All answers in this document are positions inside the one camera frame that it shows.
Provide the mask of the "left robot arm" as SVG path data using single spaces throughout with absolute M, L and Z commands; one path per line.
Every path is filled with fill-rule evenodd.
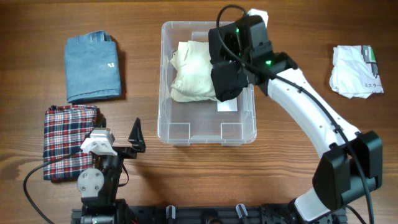
M 117 199 L 124 160 L 136 159 L 146 151 L 141 121 L 137 118 L 131 129 L 129 147 L 114 146 L 114 135 L 109 128 L 95 128 L 89 133 L 80 149 L 98 156 L 94 168 L 84 170 L 78 177 L 77 188 L 81 194 L 82 208 L 73 210 L 72 223 L 139 223 L 139 218 L 124 199 Z

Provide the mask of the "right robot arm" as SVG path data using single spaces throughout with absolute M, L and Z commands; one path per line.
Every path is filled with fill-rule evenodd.
M 297 63 L 275 52 L 261 16 L 244 13 L 235 22 L 217 24 L 210 35 L 219 41 L 212 75 L 217 97 L 228 100 L 249 84 L 278 103 L 302 128 L 320 157 L 312 187 L 289 205 L 289 220 L 313 223 L 366 199 L 374 222 L 371 192 L 382 185 L 382 141 L 342 119 L 309 85 Z

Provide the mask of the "white printed t-shirt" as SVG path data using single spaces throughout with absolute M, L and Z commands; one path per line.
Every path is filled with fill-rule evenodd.
M 368 98 L 383 93 L 376 58 L 369 45 L 338 45 L 333 48 L 331 89 L 347 98 Z

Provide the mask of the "black garment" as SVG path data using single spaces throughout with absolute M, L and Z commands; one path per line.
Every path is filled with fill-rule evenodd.
M 235 99 L 248 86 L 246 74 L 242 65 L 223 47 L 218 31 L 210 29 L 208 33 L 211 80 L 218 101 L 224 102 Z

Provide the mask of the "cream cloth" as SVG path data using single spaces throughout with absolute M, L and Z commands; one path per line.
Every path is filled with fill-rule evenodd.
M 179 103 L 216 100 L 211 79 L 209 43 L 189 40 L 179 42 L 170 63 L 177 70 L 171 84 L 171 98 Z

